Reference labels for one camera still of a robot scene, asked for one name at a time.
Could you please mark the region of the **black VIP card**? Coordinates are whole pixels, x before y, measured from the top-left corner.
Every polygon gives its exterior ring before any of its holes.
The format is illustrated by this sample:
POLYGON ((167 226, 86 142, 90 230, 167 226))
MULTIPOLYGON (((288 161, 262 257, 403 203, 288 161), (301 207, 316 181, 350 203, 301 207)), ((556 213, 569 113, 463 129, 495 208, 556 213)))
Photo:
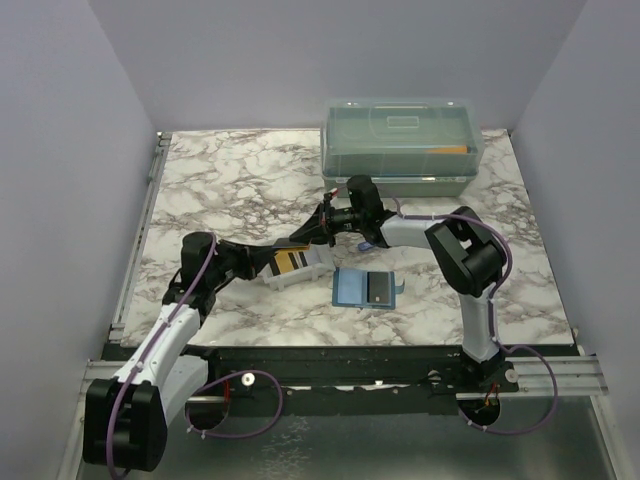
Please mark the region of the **black VIP card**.
POLYGON ((367 273, 367 302, 371 305, 391 304, 392 274, 383 271, 367 273))

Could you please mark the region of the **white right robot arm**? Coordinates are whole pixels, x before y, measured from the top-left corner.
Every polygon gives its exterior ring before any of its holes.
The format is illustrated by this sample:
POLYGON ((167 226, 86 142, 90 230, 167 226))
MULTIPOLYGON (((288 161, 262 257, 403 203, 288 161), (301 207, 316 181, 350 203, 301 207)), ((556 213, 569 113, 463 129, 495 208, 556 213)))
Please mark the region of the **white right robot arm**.
POLYGON ((430 250, 447 284, 457 292, 463 321, 460 379, 480 392, 496 380, 504 362, 497 334, 494 297, 509 275, 513 258, 504 239, 475 211, 460 207, 450 214, 404 215, 384 207, 367 175, 346 183, 350 205, 335 208, 336 189, 324 194, 309 219, 289 240, 295 244, 335 244, 339 233, 358 233, 384 248, 430 250))

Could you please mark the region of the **white plastic card tray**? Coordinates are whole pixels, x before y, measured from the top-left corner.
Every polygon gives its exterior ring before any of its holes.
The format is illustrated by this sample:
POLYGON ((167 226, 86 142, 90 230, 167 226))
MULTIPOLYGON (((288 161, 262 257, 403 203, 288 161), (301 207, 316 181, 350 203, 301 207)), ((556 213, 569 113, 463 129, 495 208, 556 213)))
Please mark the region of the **white plastic card tray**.
POLYGON ((311 247, 317 250, 322 260, 320 264, 278 277, 272 276, 270 269, 265 268, 259 274, 260 278, 271 290, 283 291, 286 287, 305 281, 316 281, 321 276, 332 273, 335 270, 335 265, 329 247, 326 245, 311 245, 311 247))

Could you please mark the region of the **blue leather card holder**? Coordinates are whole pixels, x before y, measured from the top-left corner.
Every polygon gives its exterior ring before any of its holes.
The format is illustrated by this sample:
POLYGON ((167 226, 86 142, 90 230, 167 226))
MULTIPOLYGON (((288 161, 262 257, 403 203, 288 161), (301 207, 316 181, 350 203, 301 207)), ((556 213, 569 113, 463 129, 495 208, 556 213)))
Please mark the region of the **blue leather card holder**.
POLYGON ((396 282, 391 271, 337 268, 333 275, 334 307, 394 310, 396 297, 404 292, 405 281, 396 282))

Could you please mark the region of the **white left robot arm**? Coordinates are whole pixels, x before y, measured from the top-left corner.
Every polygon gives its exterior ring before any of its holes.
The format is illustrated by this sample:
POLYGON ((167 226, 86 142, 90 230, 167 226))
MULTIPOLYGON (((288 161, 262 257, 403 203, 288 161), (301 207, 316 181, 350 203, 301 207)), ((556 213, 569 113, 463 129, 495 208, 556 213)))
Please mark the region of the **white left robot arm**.
POLYGON ((220 240, 192 232, 182 240, 180 267, 162 298, 150 333, 129 360, 86 391, 82 458, 103 465, 114 479, 154 470, 164 454, 168 427, 193 395, 225 392, 235 374, 184 350, 204 324, 216 295, 235 279, 253 280, 279 253, 305 250, 281 239, 271 245, 220 240))

